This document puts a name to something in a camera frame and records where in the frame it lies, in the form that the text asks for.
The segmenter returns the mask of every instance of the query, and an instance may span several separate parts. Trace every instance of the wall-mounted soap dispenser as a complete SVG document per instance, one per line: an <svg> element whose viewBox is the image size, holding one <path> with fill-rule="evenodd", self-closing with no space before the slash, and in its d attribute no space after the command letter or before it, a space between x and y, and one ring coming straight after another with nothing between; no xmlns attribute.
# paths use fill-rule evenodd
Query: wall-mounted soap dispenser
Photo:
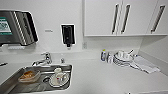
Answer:
<svg viewBox="0 0 168 94"><path fill-rule="evenodd" d="M29 12L0 10L0 46L37 42L35 27Z"/></svg>
<svg viewBox="0 0 168 94"><path fill-rule="evenodd" d="M72 44L75 44L74 25L61 25L61 27L63 43L67 44L67 47L71 47Z"/></svg>

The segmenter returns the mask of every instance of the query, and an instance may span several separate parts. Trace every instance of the cup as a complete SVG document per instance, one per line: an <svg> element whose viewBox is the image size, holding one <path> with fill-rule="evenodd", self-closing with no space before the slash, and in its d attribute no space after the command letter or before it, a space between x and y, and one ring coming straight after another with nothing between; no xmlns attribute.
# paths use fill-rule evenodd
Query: cup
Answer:
<svg viewBox="0 0 168 94"><path fill-rule="evenodd" d="M123 58L124 51L118 51L118 57Z"/></svg>
<svg viewBox="0 0 168 94"><path fill-rule="evenodd" d="M57 74L55 75L58 84L62 84L62 82L63 82L63 77L64 77L65 74L66 74L66 73L60 72L60 73L57 73Z"/></svg>
<svg viewBox="0 0 168 94"><path fill-rule="evenodd" d="M124 52L123 53L123 58L126 59L126 60L129 60L130 59L130 54L128 52Z"/></svg>
<svg viewBox="0 0 168 94"><path fill-rule="evenodd" d="M61 72L62 72L62 69L61 69L61 68L56 68L56 69L54 70L55 75L57 75L58 73L61 73Z"/></svg>

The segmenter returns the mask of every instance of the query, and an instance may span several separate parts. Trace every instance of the sink basin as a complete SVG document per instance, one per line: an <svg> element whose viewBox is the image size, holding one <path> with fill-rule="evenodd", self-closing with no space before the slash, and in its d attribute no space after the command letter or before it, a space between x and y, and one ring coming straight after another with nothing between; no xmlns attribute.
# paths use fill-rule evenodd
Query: sink basin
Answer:
<svg viewBox="0 0 168 94"><path fill-rule="evenodd" d="M69 74L69 80L60 87L52 87L49 84L50 77L54 74L56 68L61 68L63 72ZM36 82L21 83L18 78L26 71L40 71L40 77ZM14 73L9 79L0 85L0 94L43 92L52 90L64 90L70 86L72 65L52 65L52 66L33 66L24 67Z"/></svg>

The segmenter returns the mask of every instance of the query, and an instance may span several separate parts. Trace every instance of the white wall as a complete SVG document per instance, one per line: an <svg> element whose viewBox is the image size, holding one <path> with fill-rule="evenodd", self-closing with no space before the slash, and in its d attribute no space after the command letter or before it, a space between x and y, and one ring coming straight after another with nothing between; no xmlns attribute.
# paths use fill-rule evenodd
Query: white wall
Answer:
<svg viewBox="0 0 168 94"><path fill-rule="evenodd" d="M39 41L25 50L2 47L0 55L35 54L42 52L66 53L86 50L131 50L140 48L143 37L83 37L82 0L1 0L1 10L29 11L34 20ZM75 24L75 41L71 50L62 43L61 24Z"/></svg>
<svg viewBox="0 0 168 94"><path fill-rule="evenodd" d="M147 36L140 51L168 63L168 36Z"/></svg>

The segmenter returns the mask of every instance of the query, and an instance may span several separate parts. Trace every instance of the cabinet handle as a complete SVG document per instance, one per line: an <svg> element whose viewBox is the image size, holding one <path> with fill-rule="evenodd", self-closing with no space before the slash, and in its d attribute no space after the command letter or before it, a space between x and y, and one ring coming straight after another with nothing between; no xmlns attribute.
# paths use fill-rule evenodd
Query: cabinet handle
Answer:
<svg viewBox="0 0 168 94"><path fill-rule="evenodd" d="M114 31L115 31L115 25L116 25L117 14L118 14L118 7L119 7L119 4L116 4L115 15L114 15L114 22L113 22L113 29L112 29L112 34L113 34Z"/></svg>
<svg viewBox="0 0 168 94"><path fill-rule="evenodd" d="M160 6L160 10L159 10L159 13L158 13L158 15L157 15L157 18L156 18L156 20L155 20L155 23L154 23L154 25L153 25L153 28L152 28L152 30L151 30L151 33L152 33L152 32L155 32L156 27L157 27L157 25L158 25L158 23L159 23L159 20L160 20L161 16L162 16L162 13L163 13L163 11L164 11L164 8L165 8L165 6Z"/></svg>
<svg viewBox="0 0 168 94"><path fill-rule="evenodd" d="M125 18L124 18L124 23L123 23L123 28L121 30L121 33L123 33L125 31L125 26L126 26L126 22L127 22L127 18L128 18L129 9L130 9L130 5L127 5L126 6Z"/></svg>

